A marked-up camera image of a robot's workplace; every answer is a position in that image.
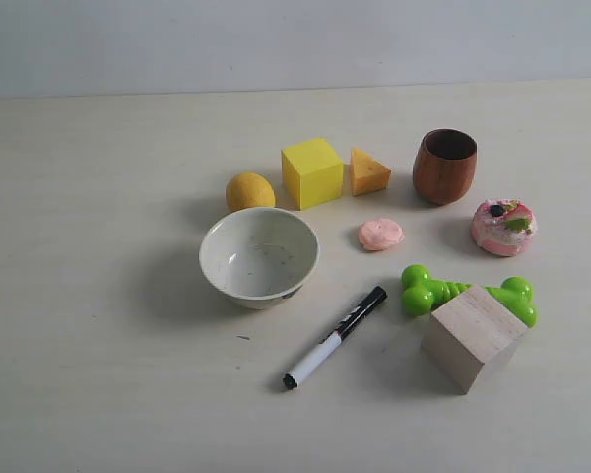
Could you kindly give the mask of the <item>small pink squishy toy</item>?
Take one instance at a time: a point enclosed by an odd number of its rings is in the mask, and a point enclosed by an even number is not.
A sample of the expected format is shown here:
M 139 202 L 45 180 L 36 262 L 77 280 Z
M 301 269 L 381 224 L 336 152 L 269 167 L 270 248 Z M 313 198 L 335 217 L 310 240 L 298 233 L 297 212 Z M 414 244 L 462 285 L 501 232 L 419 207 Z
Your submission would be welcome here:
M 366 221 L 358 230 L 358 240 L 366 251 L 389 249 L 405 238 L 402 227 L 393 220 L 380 218 Z

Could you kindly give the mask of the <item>white ceramic bowl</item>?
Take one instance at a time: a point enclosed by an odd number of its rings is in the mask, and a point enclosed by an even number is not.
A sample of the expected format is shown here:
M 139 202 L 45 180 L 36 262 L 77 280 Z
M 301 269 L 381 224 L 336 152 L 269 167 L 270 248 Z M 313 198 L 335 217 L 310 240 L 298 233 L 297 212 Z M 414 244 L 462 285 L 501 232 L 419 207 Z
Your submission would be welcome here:
M 216 222 L 199 247 L 206 280 L 240 306 L 262 310 L 296 294 L 321 252 L 314 229 L 284 209 L 255 207 Z

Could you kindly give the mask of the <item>yellow foam cube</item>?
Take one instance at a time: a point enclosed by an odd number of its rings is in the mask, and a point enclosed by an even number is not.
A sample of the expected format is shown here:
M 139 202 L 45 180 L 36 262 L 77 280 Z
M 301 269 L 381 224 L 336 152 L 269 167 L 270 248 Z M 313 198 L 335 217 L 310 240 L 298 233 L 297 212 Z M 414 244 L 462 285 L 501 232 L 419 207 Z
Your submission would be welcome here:
M 324 138 L 281 150 L 282 180 L 299 210 L 338 199 L 344 188 L 344 162 Z

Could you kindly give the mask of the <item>yellow lemon toy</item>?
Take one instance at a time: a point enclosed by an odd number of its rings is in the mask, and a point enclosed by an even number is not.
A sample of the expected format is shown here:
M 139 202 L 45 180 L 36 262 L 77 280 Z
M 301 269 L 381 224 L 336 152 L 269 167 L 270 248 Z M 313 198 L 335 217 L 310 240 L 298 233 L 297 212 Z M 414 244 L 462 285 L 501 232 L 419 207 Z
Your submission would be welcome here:
M 276 206 L 273 186 L 264 176 L 254 172 L 243 172 L 234 176 L 226 187 L 226 200 L 232 212 Z

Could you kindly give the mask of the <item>orange cheese wedge toy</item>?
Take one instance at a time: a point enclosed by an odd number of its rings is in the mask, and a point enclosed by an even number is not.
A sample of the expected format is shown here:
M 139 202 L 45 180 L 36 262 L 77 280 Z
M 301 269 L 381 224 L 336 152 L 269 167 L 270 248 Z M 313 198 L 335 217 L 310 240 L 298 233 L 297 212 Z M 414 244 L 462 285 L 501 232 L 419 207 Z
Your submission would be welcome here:
M 385 189 L 390 181 L 391 169 L 358 148 L 351 149 L 351 191 L 353 196 Z

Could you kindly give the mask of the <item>green plastic bone toy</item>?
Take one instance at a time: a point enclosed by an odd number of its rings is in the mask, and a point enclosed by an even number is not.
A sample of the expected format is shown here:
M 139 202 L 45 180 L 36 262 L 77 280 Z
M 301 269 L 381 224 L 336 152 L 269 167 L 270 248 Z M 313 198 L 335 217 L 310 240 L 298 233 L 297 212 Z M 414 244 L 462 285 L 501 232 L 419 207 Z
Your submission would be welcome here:
M 402 305 L 412 317 L 426 315 L 473 287 L 473 284 L 434 279 L 422 264 L 407 266 L 400 283 Z M 483 286 L 483 289 L 526 326 L 537 324 L 539 311 L 535 305 L 535 288 L 527 279 L 509 277 L 498 287 Z

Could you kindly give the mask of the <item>black white marker pen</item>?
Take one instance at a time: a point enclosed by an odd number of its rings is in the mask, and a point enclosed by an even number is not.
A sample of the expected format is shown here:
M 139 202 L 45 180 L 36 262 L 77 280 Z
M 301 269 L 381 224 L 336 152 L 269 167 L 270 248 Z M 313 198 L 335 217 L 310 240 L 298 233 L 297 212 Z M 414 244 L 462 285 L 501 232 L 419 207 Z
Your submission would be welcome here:
M 285 389 L 294 390 L 300 387 L 334 353 L 356 327 L 386 299 L 386 291 L 380 286 L 375 286 L 364 299 L 339 320 L 330 333 L 286 371 L 282 378 Z

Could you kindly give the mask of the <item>brown wooden cup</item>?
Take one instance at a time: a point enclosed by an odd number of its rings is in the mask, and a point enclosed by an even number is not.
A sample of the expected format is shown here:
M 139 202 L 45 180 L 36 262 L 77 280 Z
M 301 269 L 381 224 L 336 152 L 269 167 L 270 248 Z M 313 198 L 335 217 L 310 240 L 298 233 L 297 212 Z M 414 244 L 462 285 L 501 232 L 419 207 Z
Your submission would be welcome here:
M 423 138 L 413 165 L 413 185 L 425 201 L 442 206 L 464 197 L 477 167 L 476 141 L 455 129 L 436 129 Z

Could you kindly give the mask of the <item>light wooden cube block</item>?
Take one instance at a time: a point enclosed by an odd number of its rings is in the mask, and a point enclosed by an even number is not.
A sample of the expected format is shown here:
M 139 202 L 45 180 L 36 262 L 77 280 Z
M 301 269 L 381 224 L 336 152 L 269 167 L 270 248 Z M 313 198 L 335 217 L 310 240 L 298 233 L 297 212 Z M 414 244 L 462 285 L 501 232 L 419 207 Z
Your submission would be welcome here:
M 466 394 L 507 365 L 527 331 L 486 289 L 473 286 L 431 313 L 421 348 Z

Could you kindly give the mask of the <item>pink frosted donut toy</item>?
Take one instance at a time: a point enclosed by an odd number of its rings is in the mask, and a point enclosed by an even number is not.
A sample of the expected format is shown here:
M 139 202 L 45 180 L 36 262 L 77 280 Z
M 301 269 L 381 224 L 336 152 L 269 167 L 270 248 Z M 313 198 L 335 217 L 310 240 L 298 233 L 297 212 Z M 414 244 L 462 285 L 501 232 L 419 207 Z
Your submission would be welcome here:
M 534 212 L 518 199 L 488 199 L 477 208 L 471 223 L 475 244 L 496 256 L 522 254 L 538 231 Z

